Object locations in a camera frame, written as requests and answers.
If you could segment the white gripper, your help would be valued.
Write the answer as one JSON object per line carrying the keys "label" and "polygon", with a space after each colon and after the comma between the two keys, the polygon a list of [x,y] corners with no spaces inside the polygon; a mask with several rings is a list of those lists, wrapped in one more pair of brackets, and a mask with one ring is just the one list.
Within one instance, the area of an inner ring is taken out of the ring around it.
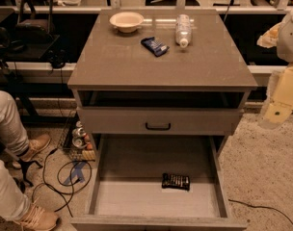
{"label": "white gripper", "polygon": [[258,125],[264,129],[280,127],[293,111],[293,64],[274,71],[269,80],[268,100],[263,103]]}

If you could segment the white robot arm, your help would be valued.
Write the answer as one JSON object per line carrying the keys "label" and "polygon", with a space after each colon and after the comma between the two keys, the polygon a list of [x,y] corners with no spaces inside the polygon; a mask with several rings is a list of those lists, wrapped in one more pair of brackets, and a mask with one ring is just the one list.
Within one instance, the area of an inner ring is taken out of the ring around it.
{"label": "white robot arm", "polygon": [[288,62],[283,71],[274,71],[268,82],[258,124],[265,129],[280,127],[293,112],[293,8],[283,20],[259,37],[257,45],[277,48],[280,59]]}

